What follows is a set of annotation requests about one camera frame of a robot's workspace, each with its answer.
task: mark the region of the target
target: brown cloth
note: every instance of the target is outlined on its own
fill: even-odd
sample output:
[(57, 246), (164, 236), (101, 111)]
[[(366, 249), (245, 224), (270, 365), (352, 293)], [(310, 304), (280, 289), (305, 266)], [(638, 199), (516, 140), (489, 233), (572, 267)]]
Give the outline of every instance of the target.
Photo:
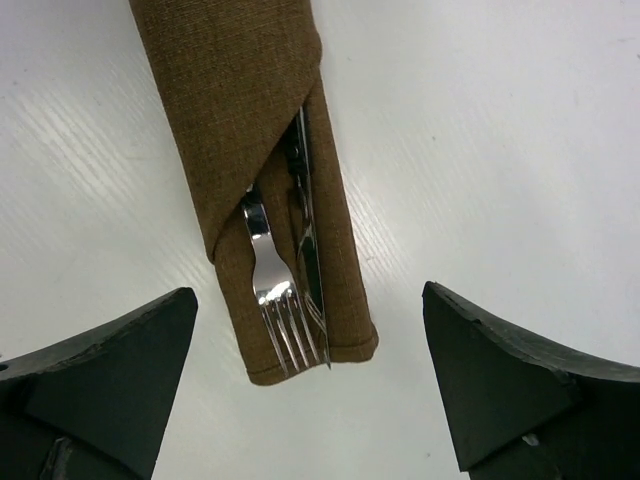
[(320, 80), (321, 44), (309, 0), (131, 0), (131, 7), (250, 380), (270, 385), (285, 377), (254, 300), (255, 258), (238, 205), (257, 181), (276, 247), (296, 271), (292, 180), (278, 142), (305, 101), (331, 359), (369, 360), (378, 336)]

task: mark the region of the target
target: tabletop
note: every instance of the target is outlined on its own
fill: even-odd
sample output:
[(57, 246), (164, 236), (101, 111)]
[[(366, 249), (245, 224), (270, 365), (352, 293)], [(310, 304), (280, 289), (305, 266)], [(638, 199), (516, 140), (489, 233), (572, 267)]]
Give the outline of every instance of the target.
[(314, 2), (381, 340), (269, 388), (245, 375), (127, 1), (0, 11), (0, 353), (194, 288), (155, 479), (465, 478), (427, 280), (640, 365), (637, 0)]

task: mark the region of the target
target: silver fork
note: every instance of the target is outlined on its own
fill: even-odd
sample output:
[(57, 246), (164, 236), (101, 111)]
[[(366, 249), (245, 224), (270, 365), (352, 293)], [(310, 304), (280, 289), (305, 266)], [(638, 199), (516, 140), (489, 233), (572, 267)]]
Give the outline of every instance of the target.
[(300, 365), (295, 353), (294, 342), (291, 341), (287, 331), (287, 324), (295, 339), (297, 351), (302, 357), (306, 368), (311, 365), (307, 357), (306, 349), (296, 318), (300, 319), (307, 343), (311, 348), (316, 364), (320, 363), (318, 349), (311, 336), (307, 323), (304, 307), (298, 295), (295, 280), (286, 263), (276, 251), (271, 227), (267, 219), (267, 212), (262, 203), (260, 193), (254, 185), (251, 185), (242, 199), (244, 220), (251, 236), (251, 244), (256, 257), (256, 265), (253, 271), (253, 293), (262, 313), (265, 326), (271, 338), (271, 343), (278, 356), (280, 366), (289, 376), (289, 369), (285, 356), (280, 348), (277, 332), (287, 349), (293, 368), (299, 372)]

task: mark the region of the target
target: black object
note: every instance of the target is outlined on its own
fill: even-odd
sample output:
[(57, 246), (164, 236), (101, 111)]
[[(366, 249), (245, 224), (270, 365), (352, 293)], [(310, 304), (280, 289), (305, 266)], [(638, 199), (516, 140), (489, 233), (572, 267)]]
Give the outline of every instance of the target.
[(640, 479), (640, 369), (570, 349), (427, 283), (424, 324), (473, 480)]
[(150, 479), (197, 308), (182, 288), (0, 364), (0, 479)]

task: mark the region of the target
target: utensil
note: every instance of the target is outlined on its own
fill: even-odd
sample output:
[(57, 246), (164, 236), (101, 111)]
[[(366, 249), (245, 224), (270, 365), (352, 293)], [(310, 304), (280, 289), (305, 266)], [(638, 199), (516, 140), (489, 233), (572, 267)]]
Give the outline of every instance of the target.
[(322, 278), (320, 276), (320, 258), (318, 255), (318, 241), (316, 238), (315, 217), (313, 210), (313, 196), (311, 192), (311, 175), (313, 174), (313, 159), (311, 156), (307, 116), (304, 105), (296, 114), (291, 125), (285, 132), (282, 141), (289, 174), (293, 176), (298, 203), (302, 210), (302, 235), (298, 242), (297, 263), (301, 274), (307, 279), (308, 291), (303, 298), (311, 318), (318, 324), (324, 336), (324, 361), (331, 368), (329, 354), (329, 336), (324, 314), (324, 296), (322, 292)]
[[(280, 348), (276, 331), (279, 333), (296, 371), (300, 371), (300, 365), (295, 346), (297, 346), (297, 351), (305, 367), (309, 368), (311, 366), (303, 337), (300, 335), (298, 322), (302, 325), (306, 343), (311, 349), (316, 364), (320, 363), (318, 349), (309, 330), (309, 324), (307, 323), (304, 307), (300, 301), (293, 275), (276, 251), (267, 213), (262, 203), (260, 192), (255, 185), (251, 185), (247, 189), (240, 204), (256, 257), (253, 271), (253, 292), (280, 366), (288, 377), (289, 370), (285, 356)], [(294, 342), (291, 341), (287, 327), (293, 334), (295, 346)]]

